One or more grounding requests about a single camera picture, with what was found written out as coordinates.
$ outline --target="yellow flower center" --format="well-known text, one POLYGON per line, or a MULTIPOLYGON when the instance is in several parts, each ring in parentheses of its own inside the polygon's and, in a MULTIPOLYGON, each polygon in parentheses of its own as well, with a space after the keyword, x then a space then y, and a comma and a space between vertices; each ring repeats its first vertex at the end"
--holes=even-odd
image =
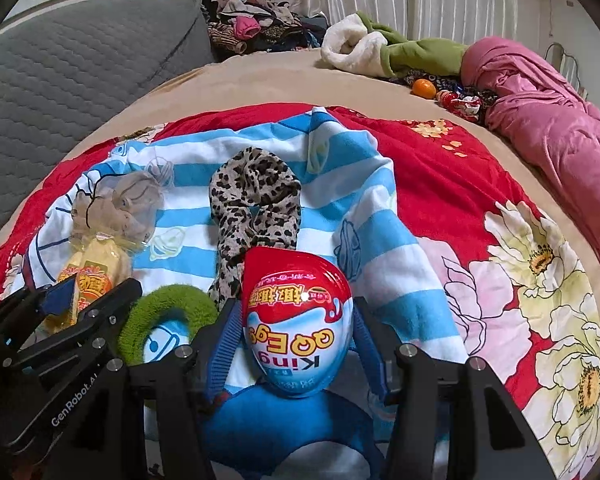
POLYGON ((580 376, 578 388, 578 412, 587 415, 600 398, 600 368, 588 366, 580 376))
POLYGON ((549 247, 549 244, 540 245, 529 256, 529 269, 537 276, 541 272, 545 272, 553 260, 554 252, 549 247))

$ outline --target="blue striped towel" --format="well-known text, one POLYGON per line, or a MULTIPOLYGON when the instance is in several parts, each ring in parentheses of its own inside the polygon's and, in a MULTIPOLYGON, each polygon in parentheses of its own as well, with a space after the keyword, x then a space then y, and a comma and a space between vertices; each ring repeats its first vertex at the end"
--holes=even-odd
MULTIPOLYGON (((220 165, 249 146, 264 148, 278 155, 302 184, 298 250, 319 254, 337 264, 349 280, 354 295, 364 296, 376 316, 391 324, 402 341, 415 342, 435 358, 455 362, 467 359, 442 286, 416 238, 396 215, 393 162, 378 152, 378 143, 370 133, 346 129, 324 108, 317 107, 279 123, 260 124, 237 132, 215 130, 171 137, 152 144, 129 141, 117 146, 107 160, 83 173, 75 186, 49 208, 46 223, 28 251, 36 285, 55 282, 55 277, 71 255, 67 241, 72 228, 70 210, 79 189, 93 189, 94 183, 104 174, 128 173, 144 169, 149 164, 169 161, 173 165, 170 178, 173 186, 165 192, 163 209, 158 211, 155 234, 149 247, 133 259, 134 276, 142 283, 144 293, 170 283, 187 283, 207 290, 214 278, 218 241, 218 230, 210 218, 208 184, 220 165)), ((14 287, 21 280, 18 277, 14 287)), ((177 322, 163 324, 147 342, 145 359, 160 358, 186 339, 182 325, 177 322)), ((239 405, 235 401, 243 397, 246 402, 248 396, 245 391, 260 390, 255 385, 256 375, 252 373, 251 365, 247 351, 238 349, 226 383, 226 389, 234 397, 208 425, 209 442, 217 442, 220 446, 226 442, 227 434, 235 433, 235 428, 241 424, 235 418, 241 416, 239 410, 236 412, 238 415, 232 412, 239 405)), ((361 373, 357 356, 347 357, 330 390, 337 397, 349 399, 347 402, 355 405, 357 410, 362 410, 358 415, 368 418, 373 442, 373 427, 378 429, 375 420, 378 407, 373 405, 365 381, 358 384, 361 373), (351 372, 353 375, 349 381, 347 370, 350 368, 356 369, 351 372)), ((308 415, 302 406, 318 402, 319 398, 283 399, 281 402, 290 405, 285 408, 287 413, 306 418, 308 415)), ((327 399, 324 402, 329 404, 332 401, 327 399)), ((250 402, 264 402, 264 406, 271 406, 278 400, 252 399, 250 402)), ((308 409, 316 412, 314 405, 308 409)), ((331 416, 331 411, 326 412, 328 416, 331 416)), ((343 420, 345 418, 357 420, 352 413, 343 415, 343 420)), ((279 420, 274 416, 271 423, 279 420)), ((329 431, 336 431, 336 426, 331 424, 329 431)), ((264 440, 254 438, 253 427, 244 431, 245 435, 249 435, 248 439, 260 442, 261 446, 268 442, 265 436, 262 436, 264 440)), ((293 442, 281 448, 280 456, 304 446, 305 440, 337 440, 337 435, 330 435, 316 436, 309 432, 300 440, 294 438, 293 442)), ((366 449, 362 440, 348 446, 362 453, 374 469, 372 465, 377 461, 372 455, 375 452, 366 449)), ((258 456, 261 453, 255 450, 250 453, 250 460, 255 460, 253 463, 257 465, 254 453, 258 456)), ((225 463, 232 461, 224 455, 222 459, 225 463)), ((274 461, 269 455, 262 460, 274 461)), ((258 467, 261 473, 268 474, 266 471, 270 464, 261 463, 258 467)))

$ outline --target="packaged snack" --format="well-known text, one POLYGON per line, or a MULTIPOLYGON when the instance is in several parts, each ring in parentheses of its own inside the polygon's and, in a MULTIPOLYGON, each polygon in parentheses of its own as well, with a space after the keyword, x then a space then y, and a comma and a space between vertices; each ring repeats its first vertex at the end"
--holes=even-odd
POLYGON ((245 256, 242 293, 244 336, 267 381, 287 397, 326 388, 353 330, 343 273, 314 254, 254 247, 245 256))
POLYGON ((85 307, 131 276, 129 253, 146 247, 162 206, 162 191, 173 185, 173 165, 158 162, 146 170, 105 175, 92 191, 76 194, 69 238, 76 252, 58 276, 60 282, 77 274, 74 301, 66 314, 45 319, 49 332, 75 324, 85 307))
POLYGON ((71 324, 78 314, 115 285, 131 277, 131 259, 113 238, 95 237, 82 253, 75 280, 71 324))
MULTIPOLYGON (((58 274, 58 283, 62 282, 62 280, 67 279, 72 274, 76 274, 80 270, 80 264, 82 262, 82 252, 75 252, 69 261, 66 263, 66 266, 63 270, 58 274)), ((62 316, 55 316, 54 314, 49 314, 45 317, 43 322, 44 328, 47 332, 54 334, 56 332, 60 332, 65 328, 72 325, 72 310, 67 310, 62 316)))

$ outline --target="blue and white striped blanket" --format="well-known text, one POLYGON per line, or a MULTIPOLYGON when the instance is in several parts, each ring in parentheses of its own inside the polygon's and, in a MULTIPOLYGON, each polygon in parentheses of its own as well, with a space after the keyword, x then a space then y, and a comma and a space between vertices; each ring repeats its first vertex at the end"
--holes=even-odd
MULTIPOLYGON (((116 147, 48 210, 46 223, 28 253, 36 285, 53 283, 71 255, 67 238, 78 189, 93 189, 103 174, 128 173, 149 163, 169 161, 173 186, 166 189, 149 247, 133 259, 134 276, 145 293, 169 283, 207 290, 214 278, 218 241, 218 230, 210 218, 208 184, 220 165, 248 146, 278 155, 302 184, 298 250, 337 264, 354 295, 364 296, 379 319, 391 324, 403 341, 416 342, 436 358, 466 360, 442 286, 416 239, 396 215, 393 162, 380 155, 371 134, 347 130, 324 108, 237 132, 215 130, 149 145, 129 141, 116 147)), ((186 339, 181 324, 163 323, 147 342, 145 359, 160 358, 186 339)), ((250 468, 271 475, 279 462, 310 443, 330 441, 328 446, 332 446, 333 442, 347 442, 347 447, 363 457, 368 466, 365 471, 371 476, 377 473, 382 458, 375 444, 385 439, 381 433, 390 429, 386 422, 391 415, 383 413, 372 399, 354 352, 329 392, 303 400, 272 397, 255 385, 248 357, 243 349, 238 350, 226 384, 233 397, 206 425, 206 440, 218 462, 241 471, 250 464, 250 468), (340 415, 337 409, 334 412, 338 402, 340 415), (320 422, 321 418, 328 423, 320 422), (298 420, 315 423, 309 424, 312 429, 301 430, 298 420), (361 426, 351 433, 353 423, 361 426), (228 456, 223 446, 229 436, 237 438, 242 424, 245 441, 257 444, 245 444, 243 451, 248 457, 241 457, 241 452, 240 456, 228 456), (291 425, 288 438, 280 435, 281 424, 291 425)), ((328 460, 323 452, 317 455, 322 458, 313 460, 314 466, 322 472, 327 468, 333 478, 334 467, 342 463, 334 465, 337 461, 331 452, 326 454, 328 460)), ((344 478, 356 478, 347 468, 342 471, 344 478)), ((314 470, 308 476, 318 478, 319 474, 314 470)))

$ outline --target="orange fruit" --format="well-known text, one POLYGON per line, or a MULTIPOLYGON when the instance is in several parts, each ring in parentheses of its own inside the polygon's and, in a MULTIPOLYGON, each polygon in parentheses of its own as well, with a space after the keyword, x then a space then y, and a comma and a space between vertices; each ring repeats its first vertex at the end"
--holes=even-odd
POLYGON ((438 90, 436 90, 436 86, 428 79, 417 79, 411 87, 411 93, 425 99, 433 99, 438 90))

